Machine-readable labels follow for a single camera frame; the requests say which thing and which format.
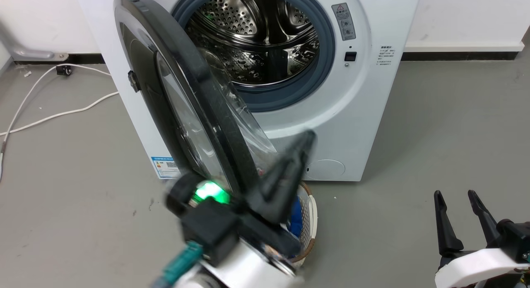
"blue-gray rubber seal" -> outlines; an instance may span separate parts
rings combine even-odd
[[[209,0],[180,0],[172,15],[180,26],[186,26],[191,15]],[[297,103],[324,82],[335,58],[335,35],[326,12],[316,0],[285,0],[301,9],[313,24],[320,48],[318,55],[308,68],[297,76],[273,86],[260,87],[259,91],[251,92],[248,88],[236,86],[240,95],[252,112],[265,112],[282,109]]]

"blue and white sticker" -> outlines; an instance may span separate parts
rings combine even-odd
[[[153,164],[159,175],[159,178],[174,178],[180,175],[178,167],[171,157],[152,156]]]

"wicker basket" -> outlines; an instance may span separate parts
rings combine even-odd
[[[310,188],[304,182],[300,183],[298,196],[302,216],[300,242],[304,247],[304,250],[299,256],[296,256],[291,260],[293,265],[297,268],[302,266],[305,258],[313,249],[316,237],[316,224],[318,221],[315,198],[313,198]]]

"floor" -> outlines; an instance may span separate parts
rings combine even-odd
[[[0,130],[47,68],[0,77]],[[44,80],[16,126],[116,90],[82,69]],[[402,63],[363,180],[310,183],[319,219],[305,286],[433,288],[435,190],[468,249],[485,245],[469,189],[497,220],[530,220],[529,105],[528,49],[515,61]],[[145,287],[182,248],[119,97],[12,134],[4,166],[0,287]]]

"teal cable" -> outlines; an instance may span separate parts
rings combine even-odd
[[[170,288],[199,260],[202,259],[202,246],[194,241],[188,242],[186,248],[178,254],[164,269],[163,274],[151,285],[151,288]]]

